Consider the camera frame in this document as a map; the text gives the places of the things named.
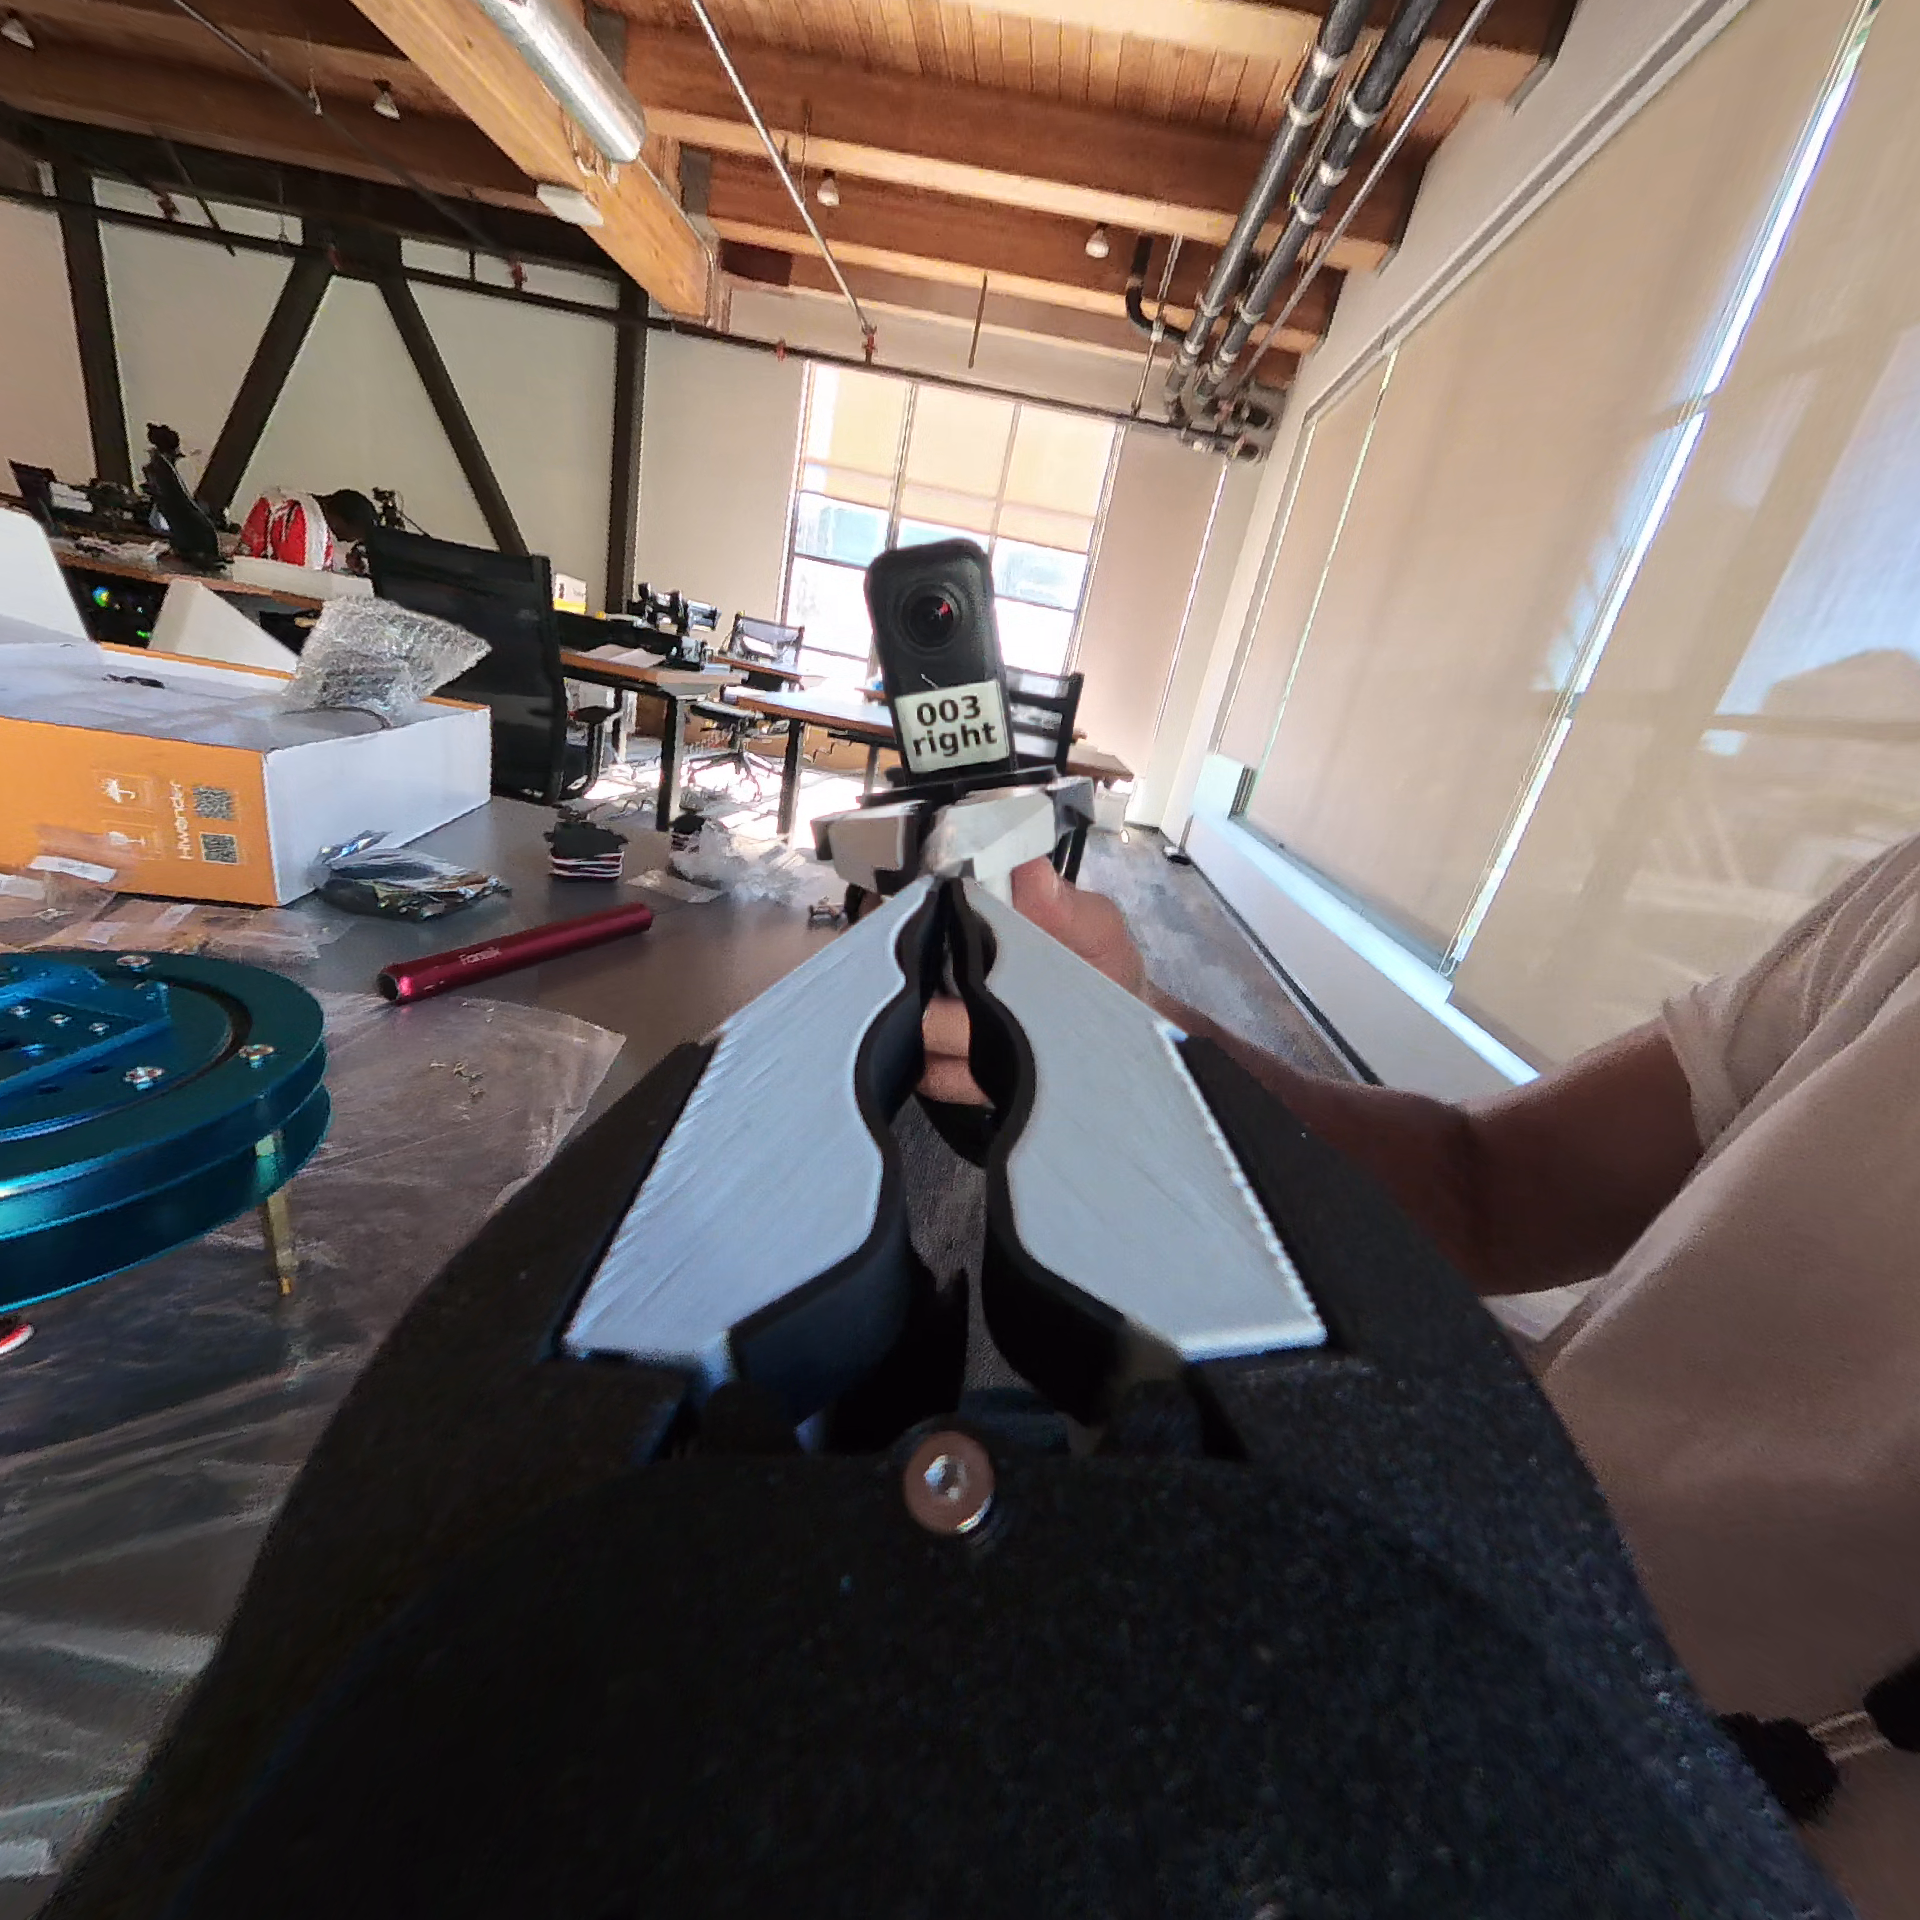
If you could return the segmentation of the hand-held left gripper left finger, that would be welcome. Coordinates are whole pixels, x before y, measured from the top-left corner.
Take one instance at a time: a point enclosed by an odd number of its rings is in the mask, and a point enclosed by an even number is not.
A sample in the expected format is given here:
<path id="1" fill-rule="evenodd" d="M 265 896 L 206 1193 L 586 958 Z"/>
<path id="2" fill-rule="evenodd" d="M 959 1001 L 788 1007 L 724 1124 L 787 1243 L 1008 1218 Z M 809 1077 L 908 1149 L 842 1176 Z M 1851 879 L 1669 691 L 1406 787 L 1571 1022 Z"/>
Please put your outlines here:
<path id="1" fill-rule="evenodd" d="M 850 1388 L 916 1290 L 891 1117 L 919 1077 L 942 890 L 916 879 L 732 1014 L 611 1236 L 569 1357 L 704 1388 Z"/>

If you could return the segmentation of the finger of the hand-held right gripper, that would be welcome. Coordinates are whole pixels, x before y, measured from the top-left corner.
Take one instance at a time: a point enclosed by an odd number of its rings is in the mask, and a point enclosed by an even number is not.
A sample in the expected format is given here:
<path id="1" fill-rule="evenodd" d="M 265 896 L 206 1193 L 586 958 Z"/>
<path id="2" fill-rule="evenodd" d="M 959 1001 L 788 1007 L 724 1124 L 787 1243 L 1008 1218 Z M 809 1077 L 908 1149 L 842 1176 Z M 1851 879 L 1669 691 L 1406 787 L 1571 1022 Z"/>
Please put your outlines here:
<path id="1" fill-rule="evenodd" d="M 856 890 L 891 898 L 923 873 L 933 801 L 860 804 L 811 821 L 814 852 Z"/>
<path id="2" fill-rule="evenodd" d="M 1054 859 L 1063 836 L 1088 827 L 1084 787 L 983 787 L 939 807 L 926 829 L 929 879 L 975 879 L 1011 890 L 1011 873 Z"/>

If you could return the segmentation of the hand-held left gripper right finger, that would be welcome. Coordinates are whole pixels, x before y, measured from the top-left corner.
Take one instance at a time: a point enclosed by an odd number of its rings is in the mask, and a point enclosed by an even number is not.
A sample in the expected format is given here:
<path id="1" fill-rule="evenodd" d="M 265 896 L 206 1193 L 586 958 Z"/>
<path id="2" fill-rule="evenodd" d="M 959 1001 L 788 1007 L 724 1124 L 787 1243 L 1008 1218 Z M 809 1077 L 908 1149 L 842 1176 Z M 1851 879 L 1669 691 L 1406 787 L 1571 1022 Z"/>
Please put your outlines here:
<path id="1" fill-rule="evenodd" d="M 1187 1036 L 977 880 L 949 883 L 949 952 L 998 1114 L 983 1311 L 1011 1364 L 1067 1416 L 1111 1418 L 1144 1378 L 1320 1353 Z"/>

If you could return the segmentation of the orange and white cardboard box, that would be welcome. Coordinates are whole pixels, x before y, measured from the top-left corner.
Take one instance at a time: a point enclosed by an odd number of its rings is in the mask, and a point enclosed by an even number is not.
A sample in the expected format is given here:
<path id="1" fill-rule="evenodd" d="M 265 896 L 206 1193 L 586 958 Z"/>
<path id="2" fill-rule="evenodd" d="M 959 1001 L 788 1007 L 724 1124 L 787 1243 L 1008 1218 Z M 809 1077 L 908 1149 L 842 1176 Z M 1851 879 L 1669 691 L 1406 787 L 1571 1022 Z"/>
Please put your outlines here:
<path id="1" fill-rule="evenodd" d="M 394 728 L 291 713 L 294 655 L 203 586 L 168 589 L 155 639 L 86 637 L 42 527 L 3 514 L 3 867 L 59 852 L 137 896 L 284 905 L 324 846 L 411 841 L 491 796 L 484 707 L 436 697 Z"/>

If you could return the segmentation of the wooden-topped desk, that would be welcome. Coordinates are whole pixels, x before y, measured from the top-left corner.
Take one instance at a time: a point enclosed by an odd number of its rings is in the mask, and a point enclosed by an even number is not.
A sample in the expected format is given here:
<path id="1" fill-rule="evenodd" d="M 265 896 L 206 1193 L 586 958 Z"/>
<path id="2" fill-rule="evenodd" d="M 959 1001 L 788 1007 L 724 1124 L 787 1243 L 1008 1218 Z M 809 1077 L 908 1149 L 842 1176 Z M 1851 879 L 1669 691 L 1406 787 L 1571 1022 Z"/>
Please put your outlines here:
<path id="1" fill-rule="evenodd" d="M 732 687 L 731 694 L 732 694 L 731 703 L 738 713 L 784 720 L 788 727 L 788 744 L 781 759 L 777 801 L 777 834 L 787 841 L 795 836 L 798 824 L 807 728 L 823 728 L 836 737 L 850 737 L 876 752 L 899 748 L 899 731 L 894 727 L 891 707 L 867 701 L 861 689 L 823 687 L 766 691 Z"/>
<path id="2" fill-rule="evenodd" d="M 256 562 L 245 570 L 236 561 L 225 568 L 200 570 L 180 562 L 168 548 L 149 552 L 148 546 L 120 546 L 104 541 L 70 541 L 52 534 L 52 552 L 59 568 L 70 576 L 70 594 L 76 604 L 108 604 L 113 597 L 159 597 L 172 583 L 203 586 L 236 610 L 249 615 L 274 613 L 314 621 L 321 604 L 334 600 L 366 600 L 372 597 L 372 583 L 366 576 L 349 576 L 335 570 L 314 568 L 284 568 L 269 576 L 265 565 Z"/>
<path id="3" fill-rule="evenodd" d="M 615 658 L 604 652 L 562 649 L 564 675 L 583 684 L 604 684 L 615 689 L 657 691 L 666 703 L 659 727 L 659 796 L 657 829 L 667 834 L 683 814 L 686 780 L 686 724 L 695 701 L 718 697 L 722 689 L 742 684 L 747 675 L 735 660 L 718 666 L 666 666 L 649 658 Z"/>

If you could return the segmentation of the grey desk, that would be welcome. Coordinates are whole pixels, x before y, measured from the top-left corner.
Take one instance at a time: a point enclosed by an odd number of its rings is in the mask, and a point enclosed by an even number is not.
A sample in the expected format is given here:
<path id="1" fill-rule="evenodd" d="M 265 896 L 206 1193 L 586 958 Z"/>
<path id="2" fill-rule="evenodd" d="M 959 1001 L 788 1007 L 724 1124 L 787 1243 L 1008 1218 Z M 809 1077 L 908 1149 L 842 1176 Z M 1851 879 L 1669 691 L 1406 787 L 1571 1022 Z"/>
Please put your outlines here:
<path id="1" fill-rule="evenodd" d="M 434 925 L 343 915 L 349 928 L 342 941 L 324 945 L 317 963 L 283 965 L 279 970 L 314 994 L 327 988 L 374 996 L 374 974 L 398 958 L 477 943 L 484 931 L 495 928 L 583 915 L 621 896 L 621 890 L 610 887 L 556 883 L 546 870 L 545 829 L 546 814 L 521 801 L 491 801 L 469 814 L 432 836 L 428 846 L 446 859 L 469 859 L 498 873 L 510 883 L 504 898 L 491 898 L 450 924 Z M 659 896 L 652 896 L 652 900 L 657 925 L 639 938 L 562 958 L 504 980 L 487 980 L 469 990 L 469 996 L 564 1010 L 624 1036 L 624 1053 L 590 1114 L 604 1111 L 674 1045 L 708 1032 L 724 1014 L 769 988 L 823 943 L 823 931 L 807 924 L 807 910 L 800 905 L 732 898 L 686 903 Z M 317 900 L 305 900 L 298 910 L 307 915 L 339 915 Z M 255 1215 L 236 1218 L 225 1231 L 245 1222 L 255 1225 L 262 1242 L 262 1225 Z M 274 1294 L 283 1297 L 265 1243 L 262 1260 L 269 1264 Z M 25 1349 L 3 1359 L 3 1381 L 25 1364 L 37 1343 L 41 1316 L 48 1309 L 86 1297 L 104 1284 L 28 1309 L 35 1335 Z M 62 1870 L 86 1850 L 113 1802 L 138 1775 L 149 1744 L 168 1729 L 180 1694 L 194 1687 L 200 1673 L 168 1680 L 46 1653 L 28 1653 L 25 1657 L 3 1656 L 7 1918 L 32 1918 L 48 1901 Z"/>

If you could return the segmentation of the person's right hand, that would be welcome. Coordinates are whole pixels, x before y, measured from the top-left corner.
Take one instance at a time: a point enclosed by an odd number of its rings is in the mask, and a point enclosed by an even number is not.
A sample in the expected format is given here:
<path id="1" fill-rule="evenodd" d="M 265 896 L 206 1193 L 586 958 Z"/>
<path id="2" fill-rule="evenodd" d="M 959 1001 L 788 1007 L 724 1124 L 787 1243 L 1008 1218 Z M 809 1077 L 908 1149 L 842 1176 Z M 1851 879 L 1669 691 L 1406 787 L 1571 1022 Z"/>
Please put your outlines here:
<path id="1" fill-rule="evenodd" d="M 1157 1004 L 1140 948 L 1111 898 L 1080 890 L 1049 859 L 1030 859 L 1011 870 L 1011 903 L 1118 988 Z M 971 1015 L 961 996 L 942 994 L 926 1004 L 923 1053 L 919 1093 L 926 1100 L 992 1102 L 971 1076 Z"/>

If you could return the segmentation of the red pen screwdriver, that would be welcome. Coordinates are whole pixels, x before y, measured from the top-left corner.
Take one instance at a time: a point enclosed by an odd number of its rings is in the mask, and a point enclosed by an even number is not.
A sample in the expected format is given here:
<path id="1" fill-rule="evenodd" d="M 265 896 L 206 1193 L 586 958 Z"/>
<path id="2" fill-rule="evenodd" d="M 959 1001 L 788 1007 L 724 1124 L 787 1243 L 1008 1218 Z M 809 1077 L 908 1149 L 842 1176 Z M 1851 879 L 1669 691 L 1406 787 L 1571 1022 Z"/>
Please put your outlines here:
<path id="1" fill-rule="evenodd" d="M 390 963 L 379 970 L 374 988 L 394 1004 L 419 1004 L 424 998 L 466 990 L 481 980 L 531 970 L 559 958 L 638 938 L 639 931 L 649 931 L 655 919 L 657 915 L 646 900 L 631 900 L 562 924 L 501 931 L 470 945 Z"/>

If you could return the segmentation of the black office chair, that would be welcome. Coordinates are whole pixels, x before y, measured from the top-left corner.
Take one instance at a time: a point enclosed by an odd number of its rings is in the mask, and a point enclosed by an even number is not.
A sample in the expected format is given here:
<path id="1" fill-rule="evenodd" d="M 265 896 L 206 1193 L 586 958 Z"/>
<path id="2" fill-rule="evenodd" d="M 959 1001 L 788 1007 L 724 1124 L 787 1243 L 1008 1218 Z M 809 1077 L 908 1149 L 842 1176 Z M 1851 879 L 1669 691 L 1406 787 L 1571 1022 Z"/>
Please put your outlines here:
<path id="1" fill-rule="evenodd" d="M 526 801 L 573 801 L 600 769 L 607 708 L 579 717 L 564 682 L 553 562 L 400 530 L 372 530 L 379 597 L 466 627 L 487 652 L 448 691 L 493 708 L 493 787 Z"/>

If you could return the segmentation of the bubble wrap pouch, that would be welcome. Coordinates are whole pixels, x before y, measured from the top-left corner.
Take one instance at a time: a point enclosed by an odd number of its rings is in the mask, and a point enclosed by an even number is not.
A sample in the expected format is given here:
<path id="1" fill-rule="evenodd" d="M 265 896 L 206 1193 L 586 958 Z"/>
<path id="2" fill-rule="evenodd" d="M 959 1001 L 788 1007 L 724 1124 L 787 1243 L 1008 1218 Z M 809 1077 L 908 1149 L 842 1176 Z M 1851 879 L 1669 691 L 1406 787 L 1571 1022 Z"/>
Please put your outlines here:
<path id="1" fill-rule="evenodd" d="M 487 652 L 487 639 L 448 618 L 379 597 L 334 600 L 279 701 L 291 713 L 363 713 L 394 728 Z"/>

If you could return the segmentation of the beige roller shade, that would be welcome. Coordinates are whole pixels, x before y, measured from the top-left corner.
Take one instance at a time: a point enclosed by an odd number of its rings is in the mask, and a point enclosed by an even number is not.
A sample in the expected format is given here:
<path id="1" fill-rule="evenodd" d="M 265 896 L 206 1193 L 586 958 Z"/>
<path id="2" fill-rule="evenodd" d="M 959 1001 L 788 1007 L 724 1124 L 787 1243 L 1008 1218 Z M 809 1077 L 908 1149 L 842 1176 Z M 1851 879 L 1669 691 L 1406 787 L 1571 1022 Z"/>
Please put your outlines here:
<path id="1" fill-rule="evenodd" d="M 1919 6 L 1796 220 L 1457 977 L 1558 1064 L 1919 829 Z"/>
<path id="2" fill-rule="evenodd" d="M 1280 561 L 1274 689 L 1222 748 L 1244 821 L 1457 970 L 1713 324 L 1481 354 L 1465 316 L 1384 366 L 1334 527 Z"/>

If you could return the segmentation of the spread of hardware bags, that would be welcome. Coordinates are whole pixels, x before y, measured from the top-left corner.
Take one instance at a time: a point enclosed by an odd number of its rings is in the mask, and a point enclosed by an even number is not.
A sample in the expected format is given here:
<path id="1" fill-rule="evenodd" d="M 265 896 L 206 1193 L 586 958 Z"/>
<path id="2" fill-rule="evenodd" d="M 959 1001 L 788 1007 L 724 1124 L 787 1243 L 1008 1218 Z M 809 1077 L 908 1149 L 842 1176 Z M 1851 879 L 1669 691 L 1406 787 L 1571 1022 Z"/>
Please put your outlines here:
<path id="1" fill-rule="evenodd" d="M 213 955 L 270 967 L 307 965 L 343 938 L 343 915 L 137 898 L 120 870 L 59 852 L 3 870 L 3 952 Z"/>

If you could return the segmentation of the metal ceiling pipes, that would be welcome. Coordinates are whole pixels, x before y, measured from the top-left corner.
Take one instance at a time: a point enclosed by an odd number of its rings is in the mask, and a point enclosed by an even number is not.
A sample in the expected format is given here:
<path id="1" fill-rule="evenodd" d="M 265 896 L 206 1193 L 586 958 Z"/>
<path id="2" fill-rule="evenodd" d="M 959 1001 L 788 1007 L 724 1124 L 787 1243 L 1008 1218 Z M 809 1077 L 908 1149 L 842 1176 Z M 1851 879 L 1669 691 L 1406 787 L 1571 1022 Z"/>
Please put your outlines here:
<path id="1" fill-rule="evenodd" d="M 1457 81 L 1467 62 L 1503 65 L 1513 85 L 1498 100 L 1517 106 L 1561 52 L 1571 9 L 1551 19 L 1533 65 L 1517 47 L 1478 43 L 1498 2 L 1467 2 L 1441 43 L 1429 43 L 1440 2 L 1398 2 L 1379 40 L 1361 47 L 1361 2 L 1333 2 L 1288 86 L 1284 114 L 1261 168 L 1230 227 L 1227 244 L 1205 273 L 1195 313 L 1177 325 L 1168 296 L 1182 258 L 1182 235 L 1140 231 L 1128 265 L 1122 309 L 1147 337 L 1140 380 L 1128 421 L 1157 421 L 1182 444 L 1230 461 L 1270 454 L 1289 372 L 1280 351 L 1313 351 L 1305 333 L 1309 299 L 1339 296 L 1334 251 L 1361 213 L 1374 207 L 1429 106 L 1453 90 L 1465 103 L 1495 97 L 1492 81 Z"/>

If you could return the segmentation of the red and white bag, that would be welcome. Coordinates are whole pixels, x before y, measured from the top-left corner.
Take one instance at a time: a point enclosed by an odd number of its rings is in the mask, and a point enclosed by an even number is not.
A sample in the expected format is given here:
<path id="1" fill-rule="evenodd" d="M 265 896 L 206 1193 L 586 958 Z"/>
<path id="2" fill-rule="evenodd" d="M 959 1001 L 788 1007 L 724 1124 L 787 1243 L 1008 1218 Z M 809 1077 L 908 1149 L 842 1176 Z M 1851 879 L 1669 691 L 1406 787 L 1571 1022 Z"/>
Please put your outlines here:
<path id="1" fill-rule="evenodd" d="M 320 494 L 262 493 L 242 518 L 234 556 L 334 570 L 342 546 Z"/>

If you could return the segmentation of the black chest harness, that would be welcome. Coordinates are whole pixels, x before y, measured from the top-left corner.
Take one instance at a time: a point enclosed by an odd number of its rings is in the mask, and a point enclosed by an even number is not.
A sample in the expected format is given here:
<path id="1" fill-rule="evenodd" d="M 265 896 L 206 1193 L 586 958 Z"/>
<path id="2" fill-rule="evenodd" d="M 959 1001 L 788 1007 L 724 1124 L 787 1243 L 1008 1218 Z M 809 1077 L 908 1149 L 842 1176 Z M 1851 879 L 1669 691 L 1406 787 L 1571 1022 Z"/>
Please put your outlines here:
<path id="1" fill-rule="evenodd" d="M 1819 1825 L 1854 1761 L 1919 1753 L 1919 1657 L 1876 1680 L 1858 1706 L 1816 1723 L 1730 1711 L 1717 1729 L 1796 1825 Z"/>

